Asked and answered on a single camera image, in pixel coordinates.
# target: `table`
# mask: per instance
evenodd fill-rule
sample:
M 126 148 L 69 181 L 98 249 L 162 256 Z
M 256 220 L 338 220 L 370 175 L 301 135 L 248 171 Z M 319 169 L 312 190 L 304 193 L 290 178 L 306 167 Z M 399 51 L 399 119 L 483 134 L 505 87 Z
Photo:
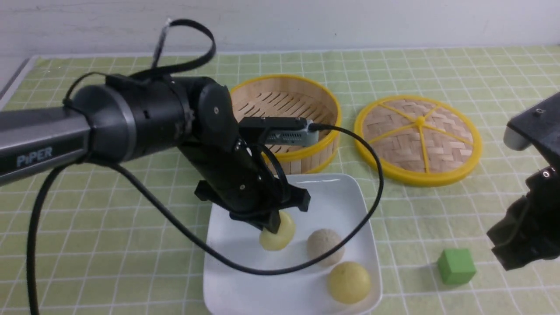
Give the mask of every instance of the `table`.
M 188 56 L 163 57 L 169 64 Z M 59 106 L 86 71 L 131 73 L 146 55 L 34 57 L 5 110 Z M 444 101 L 466 114 L 484 139 L 478 167 L 440 188 L 388 181 L 371 219 L 382 266 L 383 298 L 372 314 L 560 313 L 560 263 L 536 262 L 504 272 L 486 231 L 526 192 L 524 180 L 545 161 L 534 149 L 509 150 L 505 124 L 560 89 L 559 47 L 353 50 L 219 55 L 190 74 L 230 87 L 249 78 L 291 73 L 329 88 L 352 128 L 368 103 L 395 94 Z M 101 82 L 92 77 L 87 83 Z M 200 176 L 178 150 L 125 166 L 204 237 L 210 205 L 192 194 Z M 355 177 L 370 205 L 377 176 L 353 142 L 341 138 L 324 172 Z M 45 174 L 0 189 L 0 308 L 28 314 L 24 254 L 30 209 Z M 37 274 L 42 314 L 206 314 L 204 254 L 182 237 L 124 178 L 90 165 L 58 180 L 42 218 Z M 467 247 L 478 273 L 468 284 L 442 284 L 435 262 L 444 248 Z

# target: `screw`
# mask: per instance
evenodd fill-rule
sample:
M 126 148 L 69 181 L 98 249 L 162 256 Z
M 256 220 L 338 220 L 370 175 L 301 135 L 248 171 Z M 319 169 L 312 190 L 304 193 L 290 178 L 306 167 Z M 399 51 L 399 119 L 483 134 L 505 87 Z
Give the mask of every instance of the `screw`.
M 535 116 L 540 116 L 540 115 L 543 114 L 543 113 L 544 113 L 544 109 L 537 108 L 537 109 L 535 109 L 535 111 L 533 112 L 533 115 L 535 115 Z

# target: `green block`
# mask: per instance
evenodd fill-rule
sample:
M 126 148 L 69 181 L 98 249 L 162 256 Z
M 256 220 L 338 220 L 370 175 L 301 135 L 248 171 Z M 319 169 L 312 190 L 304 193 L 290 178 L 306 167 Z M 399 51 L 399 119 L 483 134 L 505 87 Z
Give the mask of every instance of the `green block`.
M 444 249 L 437 260 L 437 268 L 446 285 L 466 284 L 477 273 L 467 248 Z

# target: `square white dish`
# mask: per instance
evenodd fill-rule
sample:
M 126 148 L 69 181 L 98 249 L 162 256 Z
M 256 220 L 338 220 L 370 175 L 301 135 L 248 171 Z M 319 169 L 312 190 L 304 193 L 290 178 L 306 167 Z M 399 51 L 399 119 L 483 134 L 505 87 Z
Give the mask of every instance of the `square white dish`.
M 329 228 L 346 237 L 363 219 L 367 209 L 355 179 L 345 174 L 288 175 L 294 186 L 309 191 L 308 212 L 285 209 L 296 224 L 290 244 L 279 252 L 267 252 L 259 244 L 260 231 L 233 221 L 226 210 L 212 205 L 207 244 L 241 265 L 271 270 L 306 262 L 306 242 L 312 232 Z M 369 312 L 381 300 L 379 259 L 370 224 L 346 245 L 342 261 L 356 261 L 369 272 L 372 290 L 362 301 L 345 305 L 332 299 L 326 288 L 330 270 L 318 265 L 281 276 L 255 276 L 231 269 L 206 254 L 204 302 L 216 315 L 354 315 Z

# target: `black cable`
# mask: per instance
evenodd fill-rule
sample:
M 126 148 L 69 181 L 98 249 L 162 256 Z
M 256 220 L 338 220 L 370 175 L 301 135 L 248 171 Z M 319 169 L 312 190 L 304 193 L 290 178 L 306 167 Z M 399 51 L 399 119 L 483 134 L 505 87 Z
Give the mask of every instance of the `black cable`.
M 280 203 L 288 201 L 290 199 L 290 184 L 288 183 L 288 178 L 286 177 L 286 174 L 284 173 L 284 170 L 280 165 L 280 161 L 278 161 L 274 153 L 272 153 L 272 151 L 266 145 L 258 142 L 253 146 L 256 148 L 256 151 L 259 154 L 259 158 L 261 160 L 262 160 L 262 157 L 260 156 L 261 152 L 267 156 L 268 160 L 270 161 L 270 164 L 272 164 L 272 167 L 274 168 L 276 174 L 278 175 L 278 179 L 280 180 L 280 196 L 279 197 L 277 196 L 277 200 Z M 275 183 L 276 181 L 274 180 L 274 175 L 268 168 L 267 171 L 270 177 L 273 179 L 273 183 Z
M 29 220 L 29 231 L 27 232 L 27 256 L 26 256 L 26 272 L 27 272 L 27 296 L 29 297 L 29 311 L 31 315 L 39 315 L 39 302 L 37 299 L 37 283 L 35 280 L 35 247 L 37 245 L 37 232 L 39 230 L 39 219 L 41 217 L 41 209 L 46 199 L 46 195 L 49 192 L 50 186 L 52 186 L 54 180 L 57 176 L 66 168 L 68 165 L 59 166 L 53 169 L 49 175 L 45 178 L 43 185 L 37 193 L 35 198 L 35 204 L 33 205 L 33 210 L 31 212 L 31 218 Z
M 379 157 L 374 152 L 372 147 L 364 139 L 362 139 L 357 134 L 355 134 L 355 133 L 353 133 L 349 130 L 346 130 L 344 128 L 340 128 L 340 127 L 337 127 L 337 126 L 326 125 L 326 124 L 311 124 L 309 126 L 309 130 L 310 131 L 321 131 L 321 130 L 339 131 L 339 132 L 345 133 L 345 134 L 353 137 L 358 142 L 360 142 L 362 145 L 364 145 L 364 147 L 374 157 L 374 160 L 376 162 L 377 171 L 379 173 L 379 188 L 377 189 L 377 196 L 375 197 L 374 203 L 371 206 L 368 213 L 366 214 L 366 216 L 356 226 L 356 228 L 354 228 L 354 230 L 352 230 L 352 232 L 350 232 L 350 234 L 348 234 L 338 245 L 336 245 L 335 247 L 333 247 L 332 249 L 330 249 L 329 251 L 327 251 L 326 253 L 322 254 L 321 256 L 319 256 L 317 258 L 314 258 L 310 261 L 307 261 L 307 262 L 302 263 L 302 264 L 297 265 L 297 266 L 293 266 L 293 267 L 289 267 L 289 268 L 283 268 L 283 269 L 259 270 L 259 269 L 245 267 L 245 266 L 242 266 L 242 265 L 239 265 L 237 263 L 234 263 L 234 262 L 230 261 L 229 259 L 227 259 L 223 255 L 221 255 L 220 253 L 216 252 L 210 246 L 206 245 L 206 243 L 204 241 L 199 239 L 189 229 L 187 229 L 171 213 L 171 211 L 169 211 L 131 172 L 126 170 L 124 167 L 122 167 L 122 166 L 120 166 L 119 164 L 116 164 L 116 163 L 107 163 L 107 162 L 104 162 L 104 161 L 90 161 L 90 163 L 93 163 L 93 164 L 96 164 L 96 165 L 99 165 L 99 166 L 104 166 L 104 167 L 111 168 L 111 169 L 119 172 L 121 175 L 125 176 L 130 181 L 130 183 L 133 186 L 135 186 L 136 189 L 138 189 L 138 191 L 140 191 L 140 193 L 142 195 L 144 195 L 144 197 L 146 199 L 148 199 L 154 205 L 154 207 L 157 208 L 164 215 L 165 218 L 167 218 L 169 220 L 169 222 L 171 222 L 173 224 L 173 226 L 175 226 L 177 229 L 179 229 L 179 231 L 181 231 L 181 233 L 183 233 L 183 235 L 185 235 L 191 242 L 193 242 L 195 245 L 200 247 L 202 250 L 204 250 L 205 252 L 210 254 L 212 257 L 214 257 L 218 261 L 222 262 L 224 265 L 226 265 L 230 268 L 233 268 L 235 270 L 245 272 L 247 274 L 260 275 L 260 276 L 283 275 L 283 274 L 289 274 L 291 272 L 299 271 L 299 270 L 302 270 L 302 269 L 307 268 L 309 266 L 312 266 L 312 265 L 322 261 L 323 259 L 331 256 L 336 251 L 338 251 L 340 248 L 342 248 L 346 243 L 348 243 L 360 231 L 360 229 L 365 224 L 368 223 L 369 219 L 374 214 L 375 209 L 379 205 L 379 202 L 381 200 L 381 194 L 383 192 L 384 177 L 383 177 L 383 170 L 381 168 L 381 161 L 379 160 Z M 31 315 L 39 315 L 39 306 L 38 306 L 38 301 L 37 301 L 37 289 L 36 289 L 36 280 L 35 280 L 35 245 L 36 245 L 37 230 L 38 230 L 38 227 L 39 227 L 39 218 L 40 218 L 40 214 L 41 214 L 41 208 L 43 207 L 43 203 L 45 201 L 48 190 L 51 187 L 51 185 L 53 184 L 55 178 L 66 167 L 67 167 L 67 165 L 66 166 L 60 166 L 58 168 L 53 169 L 53 171 L 50 172 L 50 174 L 45 179 L 45 182 L 43 183 L 43 185 L 39 189 L 39 193 L 37 195 L 37 199 L 35 200 L 33 211 L 31 213 L 31 220 L 30 220 L 30 223 L 29 223 L 29 232 L 28 232 L 28 239 L 27 239 L 27 259 L 26 259 L 26 264 L 27 264 L 27 292 L 28 292 L 28 296 L 29 296 L 29 305 L 30 305 Z

